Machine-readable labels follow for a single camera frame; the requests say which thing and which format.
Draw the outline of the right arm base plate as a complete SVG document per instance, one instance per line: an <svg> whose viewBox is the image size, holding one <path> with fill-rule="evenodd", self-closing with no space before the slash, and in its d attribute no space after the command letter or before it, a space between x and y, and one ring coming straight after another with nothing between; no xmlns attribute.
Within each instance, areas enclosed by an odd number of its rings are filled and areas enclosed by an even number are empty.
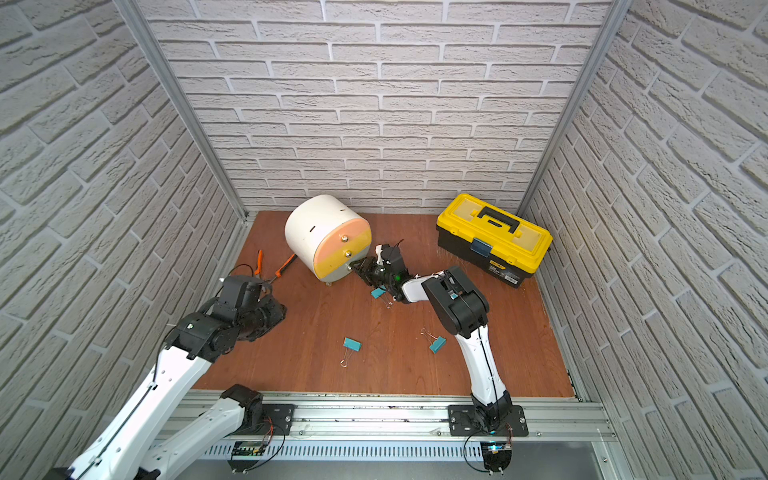
<svg viewBox="0 0 768 480"><path fill-rule="evenodd" d="M502 406L497 415L496 408L483 413L474 405L454 404L447 407L448 426L453 437L467 437L471 434L490 435L514 439L529 436L527 419L520 405Z"/></svg>

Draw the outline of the yellow drawer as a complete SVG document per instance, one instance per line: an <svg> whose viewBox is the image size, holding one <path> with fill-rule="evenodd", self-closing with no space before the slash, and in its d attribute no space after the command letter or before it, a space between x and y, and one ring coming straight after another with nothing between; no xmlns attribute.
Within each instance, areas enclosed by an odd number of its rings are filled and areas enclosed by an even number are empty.
<svg viewBox="0 0 768 480"><path fill-rule="evenodd" d="M346 250L340 250L324 260L316 262L314 265L314 273L321 282L336 282L349 275L352 272L352 264L362 260L367 255L367 251L360 251L351 256L347 256Z"/></svg>

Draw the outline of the white round drawer cabinet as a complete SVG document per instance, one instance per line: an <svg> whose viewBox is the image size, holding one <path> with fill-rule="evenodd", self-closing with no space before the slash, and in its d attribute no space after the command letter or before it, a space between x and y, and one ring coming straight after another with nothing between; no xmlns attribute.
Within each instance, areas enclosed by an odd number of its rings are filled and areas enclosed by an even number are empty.
<svg viewBox="0 0 768 480"><path fill-rule="evenodd" d="M291 251L315 275L313 257L319 243L335 227L356 218L363 217L337 198L318 195L304 201L289 215L284 228L285 239Z"/></svg>

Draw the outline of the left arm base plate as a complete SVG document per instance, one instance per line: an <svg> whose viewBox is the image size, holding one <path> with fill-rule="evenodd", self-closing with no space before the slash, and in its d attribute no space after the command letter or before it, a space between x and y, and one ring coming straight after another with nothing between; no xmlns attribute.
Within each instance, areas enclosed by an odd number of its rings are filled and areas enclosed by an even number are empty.
<svg viewBox="0 0 768 480"><path fill-rule="evenodd" d="M280 435L289 434L295 409L295 404L252 404L246 408L242 425L234 434L265 435L271 428Z"/></svg>

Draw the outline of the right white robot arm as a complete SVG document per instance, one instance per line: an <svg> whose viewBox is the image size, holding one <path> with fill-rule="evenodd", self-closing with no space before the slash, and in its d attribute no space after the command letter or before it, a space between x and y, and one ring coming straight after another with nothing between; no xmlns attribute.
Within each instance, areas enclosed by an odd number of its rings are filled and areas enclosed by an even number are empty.
<svg viewBox="0 0 768 480"><path fill-rule="evenodd" d="M489 303L464 271L454 266L431 275L413 275L405 266L400 248L389 244L378 245L373 256L350 262L348 269L396 302L431 304L461 349L470 376L476 421L488 432L498 429L512 408L512 400L490 346Z"/></svg>

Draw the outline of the orange top drawer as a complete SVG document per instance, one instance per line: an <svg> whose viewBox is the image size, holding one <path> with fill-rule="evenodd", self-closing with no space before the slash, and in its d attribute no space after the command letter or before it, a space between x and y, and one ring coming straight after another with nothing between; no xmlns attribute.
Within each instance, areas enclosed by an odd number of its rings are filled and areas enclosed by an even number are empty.
<svg viewBox="0 0 768 480"><path fill-rule="evenodd" d="M313 257L315 273L323 278L341 268L355 255L365 254L372 240L367 220L356 218L335 227L319 243Z"/></svg>

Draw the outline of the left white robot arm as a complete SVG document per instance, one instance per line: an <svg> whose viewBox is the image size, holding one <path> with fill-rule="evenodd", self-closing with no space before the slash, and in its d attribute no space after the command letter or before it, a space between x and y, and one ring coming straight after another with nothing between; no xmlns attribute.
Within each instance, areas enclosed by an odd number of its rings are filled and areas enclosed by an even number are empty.
<svg viewBox="0 0 768 480"><path fill-rule="evenodd" d="M276 327L286 308L272 284L258 276L228 276L220 292L183 317L162 340L155 364L117 416L70 466L48 479L174 479L206 450L232 433L290 430L291 417L265 412L263 395L240 384L162 443L161 428L196 382L240 341L255 341Z"/></svg>

